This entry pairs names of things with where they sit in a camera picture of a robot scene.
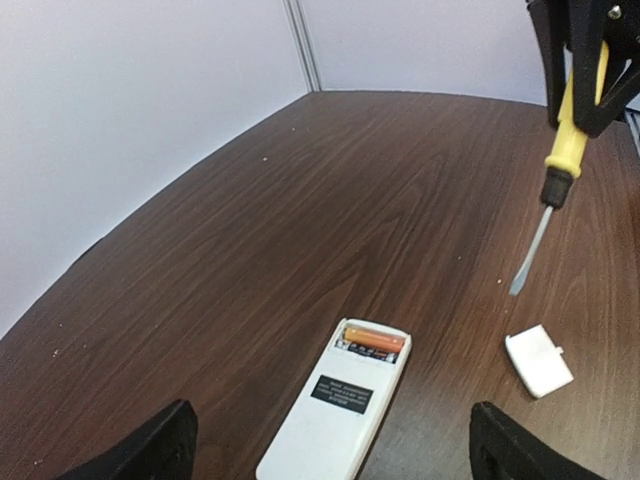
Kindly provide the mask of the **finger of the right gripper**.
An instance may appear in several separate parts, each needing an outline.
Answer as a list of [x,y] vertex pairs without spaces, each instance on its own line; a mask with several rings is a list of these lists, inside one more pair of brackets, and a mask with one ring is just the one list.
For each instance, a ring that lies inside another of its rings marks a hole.
[[639,2],[567,2],[574,122],[596,138],[639,95]]
[[541,54],[547,100],[547,118],[552,129],[559,127],[567,74],[565,48],[570,43],[569,6],[565,0],[526,2]]

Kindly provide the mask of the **white battery cover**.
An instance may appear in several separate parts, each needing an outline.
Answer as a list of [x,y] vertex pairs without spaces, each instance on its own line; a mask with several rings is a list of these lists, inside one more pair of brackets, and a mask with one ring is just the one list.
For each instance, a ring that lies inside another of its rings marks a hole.
[[505,348],[516,373],[534,399],[541,399],[570,384],[574,376],[561,346],[539,324],[505,337]]

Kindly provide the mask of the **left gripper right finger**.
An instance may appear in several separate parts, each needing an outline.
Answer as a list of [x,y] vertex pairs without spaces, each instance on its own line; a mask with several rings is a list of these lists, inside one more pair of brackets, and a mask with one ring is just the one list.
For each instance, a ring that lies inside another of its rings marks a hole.
[[472,406],[469,461],[474,479],[597,479],[488,401]]

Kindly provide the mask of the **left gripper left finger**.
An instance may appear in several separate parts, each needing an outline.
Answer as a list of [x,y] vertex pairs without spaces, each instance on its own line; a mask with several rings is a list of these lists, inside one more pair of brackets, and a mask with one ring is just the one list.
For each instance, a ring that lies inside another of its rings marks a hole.
[[190,479],[198,418],[187,400],[157,412],[104,453],[60,475],[62,479]]

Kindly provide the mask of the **white red remote control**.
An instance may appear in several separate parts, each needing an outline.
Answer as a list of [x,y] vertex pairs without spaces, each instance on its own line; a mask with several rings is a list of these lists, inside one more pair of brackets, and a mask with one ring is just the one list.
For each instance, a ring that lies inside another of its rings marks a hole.
[[[337,349],[347,327],[405,339],[395,364]],[[354,479],[391,403],[412,348],[411,335],[344,318],[260,460],[258,479]]]

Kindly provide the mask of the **yellow handled screwdriver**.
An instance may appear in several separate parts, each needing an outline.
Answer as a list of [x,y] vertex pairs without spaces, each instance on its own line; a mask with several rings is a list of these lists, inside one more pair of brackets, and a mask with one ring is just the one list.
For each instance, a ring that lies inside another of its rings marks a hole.
[[512,296],[518,295],[525,285],[552,213],[564,206],[574,180],[581,175],[588,135],[575,125],[573,69],[566,66],[566,74],[567,84],[558,115],[559,127],[551,152],[544,161],[546,173],[540,202],[545,209],[523,263],[511,283],[509,294]]

